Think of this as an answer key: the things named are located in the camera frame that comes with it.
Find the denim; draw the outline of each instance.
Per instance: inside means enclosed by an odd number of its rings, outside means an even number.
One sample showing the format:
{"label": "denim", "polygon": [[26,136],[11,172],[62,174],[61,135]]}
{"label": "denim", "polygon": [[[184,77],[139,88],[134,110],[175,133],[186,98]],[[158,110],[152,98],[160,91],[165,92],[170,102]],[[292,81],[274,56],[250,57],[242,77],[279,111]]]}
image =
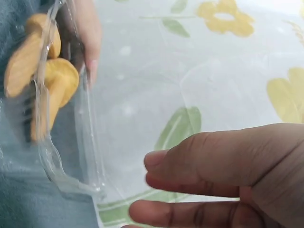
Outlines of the denim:
{"label": "denim", "polygon": [[[4,97],[3,75],[24,39],[22,24],[45,2],[0,0],[0,228],[97,228],[92,199],[62,194],[42,169],[37,146],[29,142],[32,87],[20,98]],[[81,179],[73,111],[70,104],[60,112],[52,139],[65,152],[66,173]]]}

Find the green leaf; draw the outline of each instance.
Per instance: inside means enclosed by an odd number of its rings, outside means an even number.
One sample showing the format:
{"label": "green leaf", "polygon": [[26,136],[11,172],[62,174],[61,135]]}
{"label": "green leaf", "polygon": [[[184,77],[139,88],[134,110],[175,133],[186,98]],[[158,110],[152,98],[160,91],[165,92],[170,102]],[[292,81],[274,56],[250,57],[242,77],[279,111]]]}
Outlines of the green leaf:
{"label": "green leaf", "polygon": [[188,0],[176,0],[174,5],[171,7],[171,13],[181,13],[183,12],[188,4]]}
{"label": "green leaf", "polygon": [[185,38],[190,37],[189,33],[177,20],[173,20],[170,18],[163,18],[162,23],[169,32]]}
{"label": "green leaf", "polygon": [[201,130],[201,114],[197,107],[179,108],[168,121],[154,149],[166,150],[178,145]]}

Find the yellow flower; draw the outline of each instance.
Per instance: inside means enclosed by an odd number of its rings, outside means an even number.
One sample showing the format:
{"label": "yellow flower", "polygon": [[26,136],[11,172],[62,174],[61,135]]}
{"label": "yellow flower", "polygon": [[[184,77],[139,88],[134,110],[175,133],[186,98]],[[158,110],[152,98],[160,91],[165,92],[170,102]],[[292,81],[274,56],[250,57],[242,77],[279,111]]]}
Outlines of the yellow flower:
{"label": "yellow flower", "polygon": [[275,78],[268,82],[269,99],[284,122],[304,123],[304,69],[291,68],[288,80]]}
{"label": "yellow flower", "polygon": [[[217,14],[229,14],[232,20],[217,18]],[[254,20],[247,14],[239,11],[234,0],[206,1],[198,7],[196,15],[204,18],[207,27],[213,32],[224,34],[227,31],[232,32],[236,36],[248,37],[254,32],[251,23]]]}

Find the hand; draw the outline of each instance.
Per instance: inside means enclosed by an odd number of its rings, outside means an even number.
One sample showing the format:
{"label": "hand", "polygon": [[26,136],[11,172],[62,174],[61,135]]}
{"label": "hand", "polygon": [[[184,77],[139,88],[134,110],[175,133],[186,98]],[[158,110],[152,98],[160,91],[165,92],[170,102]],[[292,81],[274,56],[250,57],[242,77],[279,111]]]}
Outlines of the hand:
{"label": "hand", "polygon": [[163,228],[302,228],[304,125],[273,124],[196,134],[145,157],[161,190],[239,198],[231,202],[137,201],[130,216]]}
{"label": "hand", "polygon": [[74,0],[76,24],[85,46],[85,64],[90,71],[90,83],[97,77],[98,59],[101,49],[101,24],[93,0]]}
{"label": "hand", "polygon": [[[94,83],[97,77],[98,59],[101,49],[101,24],[93,0],[72,0],[75,6],[74,18],[81,41],[85,46],[85,64],[88,68],[90,85]],[[73,25],[70,23],[69,12],[64,9],[58,15],[57,20],[62,39],[62,53],[66,57],[68,50],[66,43],[70,42],[70,33],[74,32]]]}

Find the floral tablecloth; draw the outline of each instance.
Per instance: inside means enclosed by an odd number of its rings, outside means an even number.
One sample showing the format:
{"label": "floral tablecloth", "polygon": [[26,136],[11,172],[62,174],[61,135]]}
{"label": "floral tablecloth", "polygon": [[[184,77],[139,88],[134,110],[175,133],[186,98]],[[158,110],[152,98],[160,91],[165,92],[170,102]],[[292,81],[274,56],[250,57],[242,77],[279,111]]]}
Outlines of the floral tablecloth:
{"label": "floral tablecloth", "polygon": [[94,88],[107,197],[100,225],[132,223],[136,199],[227,200],[150,189],[143,158],[202,131],[303,123],[301,0],[96,0]]}

